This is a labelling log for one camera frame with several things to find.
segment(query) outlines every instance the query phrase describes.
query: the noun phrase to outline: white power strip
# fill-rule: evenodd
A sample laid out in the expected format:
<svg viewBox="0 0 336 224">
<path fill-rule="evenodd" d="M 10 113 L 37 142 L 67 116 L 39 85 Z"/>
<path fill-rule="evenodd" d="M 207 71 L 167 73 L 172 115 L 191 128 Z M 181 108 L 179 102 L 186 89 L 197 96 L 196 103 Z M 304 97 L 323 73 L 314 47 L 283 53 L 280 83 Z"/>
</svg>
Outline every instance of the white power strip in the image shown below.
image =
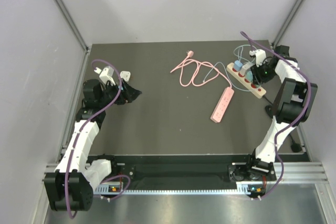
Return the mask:
<svg viewBox="0 0 336 224">
<path fill-rule="evenodd" d="M 234 77 L 236 78 L 241 84 L 245 86 L 246 89 L 250 90 L 252 94 L 254 94 L 257 98 L 262 98 L 266 94 L 266 90 L 264 88 L 256 87 L 253 85 L 253 83 L 247 81 L 245 77 L 241 77 L 239 75 L 239 72 L 236 72 L 233 70 L 234 63 L 230 63 L 227 65 L 226 70 Z"/>
</svg>

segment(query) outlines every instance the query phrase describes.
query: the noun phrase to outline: power strip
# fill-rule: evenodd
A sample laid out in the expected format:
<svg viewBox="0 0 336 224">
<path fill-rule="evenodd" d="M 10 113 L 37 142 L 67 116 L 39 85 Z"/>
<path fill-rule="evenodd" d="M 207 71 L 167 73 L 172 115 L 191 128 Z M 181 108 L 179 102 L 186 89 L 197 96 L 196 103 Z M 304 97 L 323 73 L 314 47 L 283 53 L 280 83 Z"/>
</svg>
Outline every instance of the power strip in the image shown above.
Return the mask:
<svg viewBox="0 0 336 224">
<path fill-rule="evenodd" d="M 215 123 L 220 123 L 221 122 L 221 120 L 223 118 L 223 115 L 226 111 L 226 108 L 228 107 L 234 92 L 235 91 L 230 87 L 227 87 L 224 90 L 222 96 L 220 97 L 220 100 L 217 103 L 217 106 L 216 106 L 214 112 L 212 113 L 212 115 L 210 117 L 210 119 L 212 121 L 214 121 Z"/>
<path fill-rule="evenodd" d="M 245 79 L 244 76 L 241 76 L 239 72 L 233 70 L 233 63 L 227 65 L 226 70 L 236 78 L 241 84 L 245 86 L 246 89 L 250 90 L 252 94 L 254 94 L 257 98 L 262 98 L 266 94 L 266 90 L 264 88 L 256 87 L 253 83 L 249 82 Z"/>
</svg>

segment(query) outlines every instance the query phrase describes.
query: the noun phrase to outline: blue plug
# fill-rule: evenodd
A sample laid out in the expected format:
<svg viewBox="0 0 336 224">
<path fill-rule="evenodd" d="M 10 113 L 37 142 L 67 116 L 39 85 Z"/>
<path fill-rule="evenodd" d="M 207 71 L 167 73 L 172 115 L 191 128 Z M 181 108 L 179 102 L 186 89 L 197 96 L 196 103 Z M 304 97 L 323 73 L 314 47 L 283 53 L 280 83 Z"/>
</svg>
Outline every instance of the blue plug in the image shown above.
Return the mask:
<svg viewBox="0 0 336 224">
<path fill-rule="evenodd" d="M 242 67 L 243 67 L 243 64 L 239 60 L 236 60 L 233 65 L 233 69 L 239 72 L 242 69 Z"/>
<path fill-rule="evenodd" d="M 249 82 L 253 82 L 253 74 L 250 70 L 246 73 L 245 79 L 248 80 Z"/>
</svg>

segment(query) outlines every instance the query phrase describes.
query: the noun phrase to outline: white plug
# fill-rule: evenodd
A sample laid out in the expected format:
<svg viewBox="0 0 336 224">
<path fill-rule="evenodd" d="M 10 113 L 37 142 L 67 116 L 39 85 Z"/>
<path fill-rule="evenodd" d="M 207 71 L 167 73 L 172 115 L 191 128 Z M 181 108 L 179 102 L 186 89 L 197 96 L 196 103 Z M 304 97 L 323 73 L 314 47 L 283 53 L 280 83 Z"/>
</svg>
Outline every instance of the white plug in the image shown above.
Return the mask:
<svg viewBox="0 0 336 224">
<path fill-rule="evenodd" d="M 106 84 L 108 81 L 110 81 L 112 85 L 115 85 L 115 81 L 112 78 L 112 75 L 114 73 L 113 68 L 111 68 L 110 66 L 106 66 L 106 67 L 103 68 L 103 70 L 101 70 L 99 68 L 96 68 L 94 71 L 99 74 L 99 79 L 104 84 Z"/>
<path fill-rule="evenodd" d="M 245 76 L 246 75 L 246 72 L 248 71 L 248 70 L 250 70 L 250 68 L 253 66 L 253 63 L 251 63 L 251 62 L 247 62 L 247 63 L 245 63 L 243 66 L 242 66 L 242 68 L 241 68 L 241 70 L 240 70 L 240 74 L 242 75 L 242 76 Z"/>
<path fill-rule="evenodd" d="M 260 67 L 264 63 L 264 60 L 266 59 L 266 52 L 264 50 L 257 49 L 254 51 L 250 51 L 250 56 L 256 58 L 256 65 L 257 67 Z"/>
<path fill-rule="evenodd" d="M 130 78 L 131 78 L 131 72 L 128 71 L 121 71 L 120 72 L 120 78 L 124 79 L 125 82 L 129 82 Z"/>
</svg>

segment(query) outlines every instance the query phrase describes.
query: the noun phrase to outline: metal floor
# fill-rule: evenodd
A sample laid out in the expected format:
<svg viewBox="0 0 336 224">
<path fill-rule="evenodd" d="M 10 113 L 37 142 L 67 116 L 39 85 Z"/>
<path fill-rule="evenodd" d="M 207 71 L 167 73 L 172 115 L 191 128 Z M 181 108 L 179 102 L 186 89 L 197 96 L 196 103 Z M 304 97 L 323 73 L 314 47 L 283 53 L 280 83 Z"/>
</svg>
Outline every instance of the metal floor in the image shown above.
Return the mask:
<svg viewBox="0 0 336 224">
<path fill-rule="evenodd" d="M 280 185 L 268 198 L 247 196 L 122 196 L 108 203 L 95 199 L 88 212 L 70 220 L 48 211 L 45 224 L 324 224 L 314 185 Z"/>
<path fill-rule="evenodd" d="M 186 56 L 224 65 L 237 58 L 233 50 L 246 41 L 160 42 L 93 45 L 85 80 L 98 79 L 91 61 L 104 59 L 119 71 L 130 71 L 129 84 L 142 91 L 131 104 L 112 106 L 96 137 L 91 155 L 176 155 L 176 154 L 246 154 L 264 139 L 271 125 L 264 107 L 268 104 L 249 92 L 235 91 L 218 124 L 210 120 L 226 80 L 218 77 L 202 87 L 182 87 L 180 71 L 170 74 Z M 248 58 L 248 48 L 243 55 Z M 190 80 L 195 66 L 184 70 L 183 82 Z M 196 83 L 202 83 L 209 68 L 201 68 Z M 233 82 L 242 87 L 238 81 Z M 273 101 L 280 87 L 279 78 L 263 85 Z M 296 131 L 293 137 L 299 141 Z M 291 153 L 286 141 L 281 153 Z"/>
</svg>

